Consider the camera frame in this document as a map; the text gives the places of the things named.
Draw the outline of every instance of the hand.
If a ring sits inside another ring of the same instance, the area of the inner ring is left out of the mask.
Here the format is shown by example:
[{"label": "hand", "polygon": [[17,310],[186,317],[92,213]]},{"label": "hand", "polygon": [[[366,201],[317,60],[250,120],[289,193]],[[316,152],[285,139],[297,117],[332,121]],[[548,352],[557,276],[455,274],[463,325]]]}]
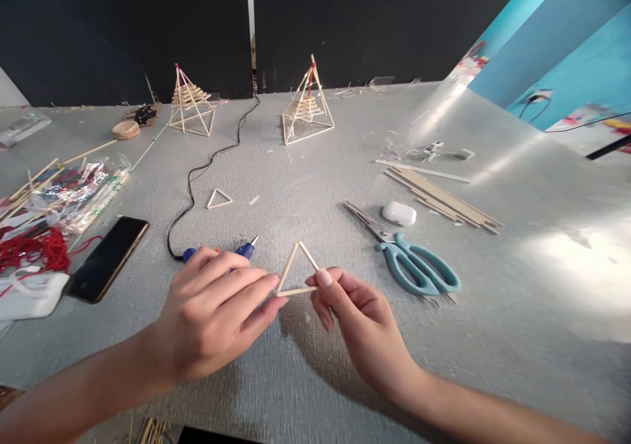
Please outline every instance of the hand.
[{"label": "hand", "polygon": [[155,367],[174,386],[236,359],[287,302],[270,298],[254,312],[278,281],[241,255],[199,248],[175,276],[160,317],[144,331]]},{"label": "hand", "polygon": [[410,356],[385,296],[339,267],[320,269],[305,283],[318,287],[311,301],[327,332],[335,327],[333,310],[360,377],[386,399],[408,408],[412,385],[425,373]]}]

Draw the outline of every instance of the wooden spool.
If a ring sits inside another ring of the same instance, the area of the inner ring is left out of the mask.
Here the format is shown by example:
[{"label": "wooden spool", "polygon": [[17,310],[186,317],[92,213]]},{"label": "wooden spool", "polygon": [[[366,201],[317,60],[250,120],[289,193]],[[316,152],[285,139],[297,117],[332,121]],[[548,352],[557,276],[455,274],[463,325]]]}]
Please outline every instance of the wooden spool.
[{"label": "wooden spool", "polygon": [[118,140],[129,140],[140,134],[140,126],[134,120],[124,120],[117,123],[112,132]]}]

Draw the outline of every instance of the wooden pyramid model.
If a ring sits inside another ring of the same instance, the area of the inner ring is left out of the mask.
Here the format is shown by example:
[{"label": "wooden pyramid model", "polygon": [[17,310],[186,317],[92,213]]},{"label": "wooden pyramid model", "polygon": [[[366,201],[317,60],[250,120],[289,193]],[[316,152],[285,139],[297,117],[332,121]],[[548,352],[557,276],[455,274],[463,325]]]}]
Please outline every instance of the wooden pyramid model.
[{"label": "wooden pyramid model", "polygon": [[[316,60],[311,56],[311,66],[304,74],[298,90],[283,112],[283,139],[285,145],[293,144],[335,127],[329,105],[324,97],[320,78],[317,75]],[[317,85],[312,94],[313,84]]]},{"label": "wooden pyramid model", "polygon": [[[193,84],[176,63],[169,126],[181,130],[182,133],[192,132],[209,137],[215,120],[215,110],[208,102],[209,97],[208,93]],[[207,115],[210,115],[208,123],[204,120]]]}]

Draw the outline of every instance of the gray table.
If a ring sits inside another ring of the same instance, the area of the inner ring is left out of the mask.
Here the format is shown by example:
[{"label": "gray table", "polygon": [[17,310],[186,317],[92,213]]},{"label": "gray table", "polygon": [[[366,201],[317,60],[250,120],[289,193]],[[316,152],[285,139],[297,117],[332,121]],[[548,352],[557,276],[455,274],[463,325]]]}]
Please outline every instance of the gray table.
[{"label": "gray table", "polygon": [[[288,95],[262,96],[241,146],[218,157],[194,182],[199,204],[175,229],[175,248],[234,248],[238,234],[260,234],[253,263],[280,271],[293,242],[302,240],[320,265],[342,265],[385,293],[421,366],[622,439],[631,407],[628,181],[468,90],[444,85],[431,96],[434,89],[403,86],[349,99],[329,92],[335,129],[288,147],[279,129]],[[0,341],[0,382],[32,387],[158,316],[179,268],[165,239],[188,203],[186,174],[233,140],[238,119],[251,106],[231,101],[219,107],[209,139],[163,132],[89,233],[105,231],[116,214],[124,214],[151,222],[146,237],[100,304],[64,298],[49,318],[16,323]],[[90,148],[100,141],[95,139],[109,137],[121,111],[93,110],[93,127],[78,125],[88,111],[51,114],[55,127],[20,148],[22,165],[10,167],[14,159],[0,154],[3,192],[23,183],[13,178],[23,177],[27,167],[65,156],[61,150],[68,156],[80,151],[53,140],[55,131],[67,130]],[[118,150],[139,157],[167,117],[165,111],[154,128],[117,144]],[[394,136],[388,130],[408,143],[440,140],[445,151],[476,152],[466,162],[443,156],[431,166],[470,177],[470,185],[432,180],[502,221],[502,234],[456,227],[381,174],[384,167],[371,161]],[[216,187],[235,202],[207,211]],[[260,200],[248,204],[257,195]],[[457,306],[444,303],[436,310],[404,292],[374,250],[374,239],[340,205],[351,200],[377,215],[391,199],[419,212],[407,238],[445,258],[460,275]],[[287,288],[311,273],[299,255]],[[406,443],[431,437],[363,385],[339,333],[324,333],[306,296],[294,297],[233,364],[141,411],[266,442]]]}]

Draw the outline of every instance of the black wall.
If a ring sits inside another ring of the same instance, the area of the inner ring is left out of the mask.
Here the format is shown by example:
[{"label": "black wall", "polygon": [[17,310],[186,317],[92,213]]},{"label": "black wall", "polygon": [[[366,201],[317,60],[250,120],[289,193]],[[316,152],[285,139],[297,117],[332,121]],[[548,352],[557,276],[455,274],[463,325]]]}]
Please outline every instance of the black wall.
[{"label": "black wall", "polygon": [[325,87],[444,79],[509,0],[254,0],[261,93],[296,87],[315,55]]},{"label": "black wall", "polygon": [[0,66],[34,106],[171,102],[179,63],[252,96],[247,0],[0,0]]}]

